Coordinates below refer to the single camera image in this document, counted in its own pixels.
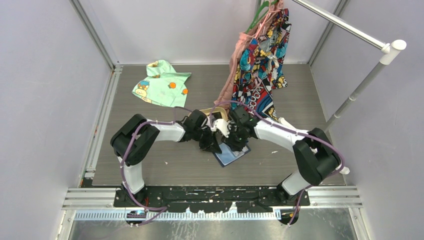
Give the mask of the navy blue card holder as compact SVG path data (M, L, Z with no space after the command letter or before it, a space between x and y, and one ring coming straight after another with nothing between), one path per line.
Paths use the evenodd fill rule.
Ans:
M221 153L213 153L213 156L222 167L230 165L251 151L251 148L248 145L246 145L241 151L232 151L225 143L221 143L219 147Z

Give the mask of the beige oval tray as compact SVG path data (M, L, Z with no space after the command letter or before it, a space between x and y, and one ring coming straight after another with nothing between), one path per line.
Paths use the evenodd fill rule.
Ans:
M212 117L212 122L217 120L228 121L228 115L224 108L216 107L206 109L195 109L188 115L188 121L193 124L203 124L205 121L209 121L209 117Z

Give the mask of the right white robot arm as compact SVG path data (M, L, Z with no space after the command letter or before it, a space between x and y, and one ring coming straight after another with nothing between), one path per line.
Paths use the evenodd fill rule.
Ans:
M297 194L309 186L319 185L341 168L342 160L320 128L300 131L269 119L261 119L238 106L229 112L229 134L223 138L232 151L245 147L248 139L269 141L294 154L297 170L276 187L277 198L283 205L291 205Z

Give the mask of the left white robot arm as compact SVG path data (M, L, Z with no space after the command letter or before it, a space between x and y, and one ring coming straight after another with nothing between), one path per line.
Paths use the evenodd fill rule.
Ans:
M156 142L196 141L202 151L222 153L215 133L207 125L207 121L207 115L197 109L182 120L171 122L150 120L141 114L135 114L127 121L110 140L119 160L123 199L135 207L149 209L142 161Z

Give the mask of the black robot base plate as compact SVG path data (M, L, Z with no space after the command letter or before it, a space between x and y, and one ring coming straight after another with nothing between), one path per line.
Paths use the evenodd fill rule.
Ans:
M146 186L134 194L150 208L165 207L169 213L226 213L235 205L238 213L266 213L274 207L310 205L307 193L285 196L280 187L246 186Z

